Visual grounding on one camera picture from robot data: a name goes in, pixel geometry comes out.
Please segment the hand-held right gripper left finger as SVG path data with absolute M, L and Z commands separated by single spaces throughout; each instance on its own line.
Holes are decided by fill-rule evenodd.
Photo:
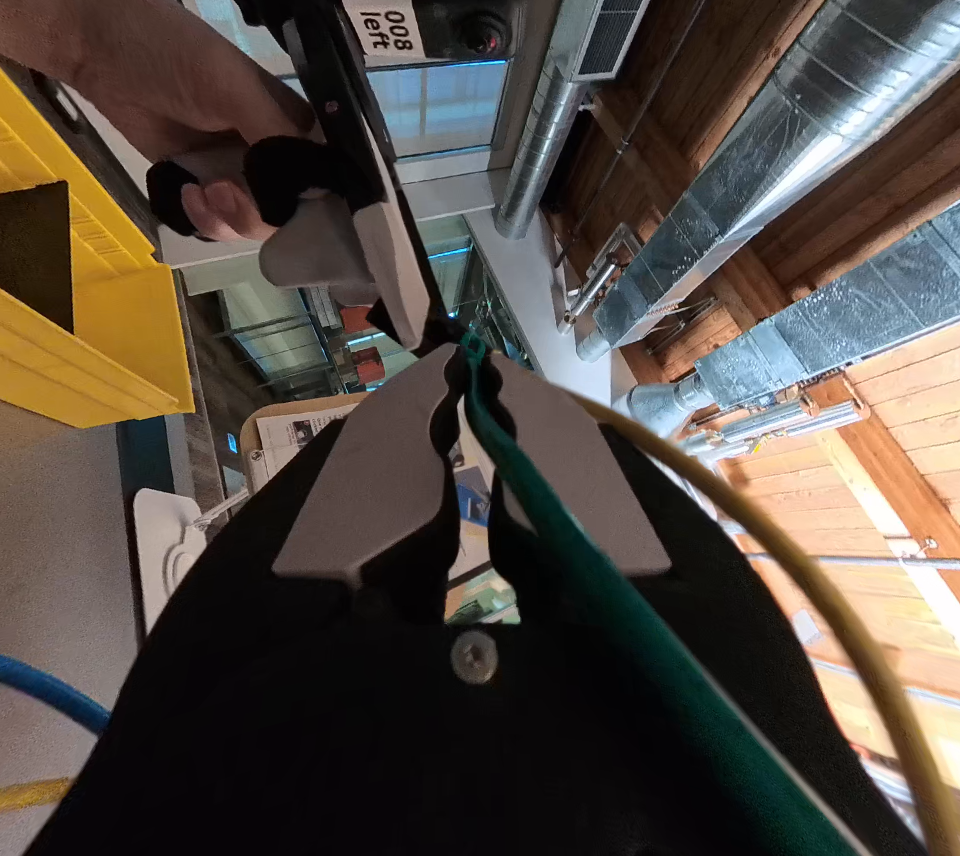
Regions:
M 438 526 L 439 570 L 461 550 L 450 452 L 459 441 L 458 347 L 448 343 L 391 378 L 345 418 L 272 565 L 284 578 L 360 586 L 364 566 Z

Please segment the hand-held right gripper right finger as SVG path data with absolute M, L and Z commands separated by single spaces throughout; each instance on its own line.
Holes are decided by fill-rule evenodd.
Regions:
M 670 559 L 598 424 L 569 394 L 502 355 L 491 358 L 513 437 L 585 532 L 626 577 Z

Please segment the instruction sheet on stand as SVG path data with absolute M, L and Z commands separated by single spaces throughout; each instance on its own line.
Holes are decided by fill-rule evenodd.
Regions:
M 343 420 L 363 394 L 342 394 L 264 406 L 246 418 L 239 436 L 241 462 L 250 497 L 331 423 Z

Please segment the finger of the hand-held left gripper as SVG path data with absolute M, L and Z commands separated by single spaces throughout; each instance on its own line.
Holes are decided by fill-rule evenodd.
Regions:
M 389 162 L 372 154 L 378 197 L 352 216 L 378 298 L 407 351 L 433 351 L 441 298 L 409 204 Z

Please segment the silver ventilation ducts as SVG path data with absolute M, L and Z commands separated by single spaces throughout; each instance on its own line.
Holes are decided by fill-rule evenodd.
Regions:
M 549 330 L 563 393 L 610 397 L 599 361 L 650 333 L 786 210 L 880 142 L 958 73 L 958 0 L 825 0 L 690 186 L 621 271 L 593 330 Z

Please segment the clear poster holder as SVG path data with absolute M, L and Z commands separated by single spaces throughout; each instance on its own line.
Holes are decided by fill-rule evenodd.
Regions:
M 244 503 L 248 499 L 249 495 L 250 493 L 248 488 L 246 486 L 241 487 L 235 493 L 231 494 L 227 499 L 213 506 L 210 510 L 200 514 L 189 524 L 190 527 L 205 533 L 209 527 L 221 516 L 227 514 L 229 511 Z

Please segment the yellow plastic bin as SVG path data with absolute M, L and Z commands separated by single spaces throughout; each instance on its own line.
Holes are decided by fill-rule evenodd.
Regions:
M 1 191 L 2 402 L 75 428 L 193 412 L 171 268 L 5 71 Z

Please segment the white stand base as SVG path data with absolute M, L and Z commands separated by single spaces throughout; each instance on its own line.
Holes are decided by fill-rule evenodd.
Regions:
M 150 634 L 187 573 L 206 550 L 207 531 L 189 524 L 203 514 L 188 497 L 141 488 L 133 523 L 145 634 Z

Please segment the person's left hand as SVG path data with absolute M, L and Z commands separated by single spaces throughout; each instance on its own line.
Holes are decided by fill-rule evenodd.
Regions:
M 300 95 L 220 39 L 145 48 L 99 106 L 150 161 L 150 207 L 162 224 L 214 242 L 274 235 L 247 188 L 244 155 L 265 139 L 306 137 L 316 123 Z

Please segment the printed instruction poster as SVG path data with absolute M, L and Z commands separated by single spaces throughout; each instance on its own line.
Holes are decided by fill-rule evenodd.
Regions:
M 312 442 L 328 425 L 346 418 L 359 401 L 344 405 L 314 407 L 302 411 L 267 413 L 250 418 L 256 441 L 246 448 L 248 491 L 258 493 L 284 466 Z M 480 566 L 489 566 L 488 521 L 492 471 L 485 470 L 474 438 L 460 417 L 460 435 L 449 453 L 457 486 L 460 550 L 450 577 L 460 577 Z

